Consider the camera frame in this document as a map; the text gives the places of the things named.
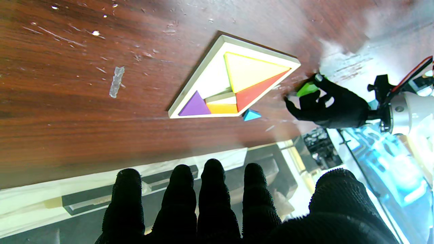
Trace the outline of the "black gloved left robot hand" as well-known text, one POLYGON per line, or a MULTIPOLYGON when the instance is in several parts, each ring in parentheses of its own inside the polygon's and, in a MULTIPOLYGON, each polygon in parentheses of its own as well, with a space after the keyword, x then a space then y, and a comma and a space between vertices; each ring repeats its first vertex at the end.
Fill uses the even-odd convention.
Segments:
POLYGON ((321 74, 307 82, 319 88, 299 98, 300 108, 284 96, 286 108, 299 121, 310 121, 329 129, 358 128, 368 120, 370 106, 354 92, 339 86, 321 74))

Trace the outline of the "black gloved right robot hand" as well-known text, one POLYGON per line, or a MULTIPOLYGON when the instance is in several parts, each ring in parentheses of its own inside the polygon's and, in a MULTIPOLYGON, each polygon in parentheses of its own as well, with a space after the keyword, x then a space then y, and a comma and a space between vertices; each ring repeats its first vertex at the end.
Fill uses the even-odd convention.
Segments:
POLYGON ((231 209, 225 171, 209 159, 198 196, 187 165, 172 171, 161 210, 146 235, 141 176, 117 174, 97 244, 396 244, 367 189, 352 172, 338 168, 316 183, 306 216, 281 221, 260 165, 244 172, 243 230, 231 209))

